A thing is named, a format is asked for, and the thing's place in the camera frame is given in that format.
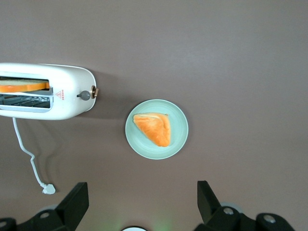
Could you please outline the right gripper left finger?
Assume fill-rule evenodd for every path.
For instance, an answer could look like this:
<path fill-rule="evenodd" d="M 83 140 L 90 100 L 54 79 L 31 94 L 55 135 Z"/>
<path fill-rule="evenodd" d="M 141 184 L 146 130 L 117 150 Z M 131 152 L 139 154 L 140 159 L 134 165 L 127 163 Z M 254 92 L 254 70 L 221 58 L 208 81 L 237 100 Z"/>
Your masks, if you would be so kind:
<path fill-rule="evenodd" d="M 74 231 L 89 208 L 88 184 L 79 182 L 54 209 L 29 220 L 32 231 Z"/>

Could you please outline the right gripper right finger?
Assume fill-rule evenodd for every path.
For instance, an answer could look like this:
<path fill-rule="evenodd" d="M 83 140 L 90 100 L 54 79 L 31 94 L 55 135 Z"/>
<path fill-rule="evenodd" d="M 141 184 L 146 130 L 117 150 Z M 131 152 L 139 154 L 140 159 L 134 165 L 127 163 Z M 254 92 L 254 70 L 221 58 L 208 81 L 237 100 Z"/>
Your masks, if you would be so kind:
<path fill-rule="evenodd" d="M 254 231 L 256 222 L 230 204 L 221 204 L 207 181 L 197 183 L 197 205 L 202 218 L 196 231 Z"/>

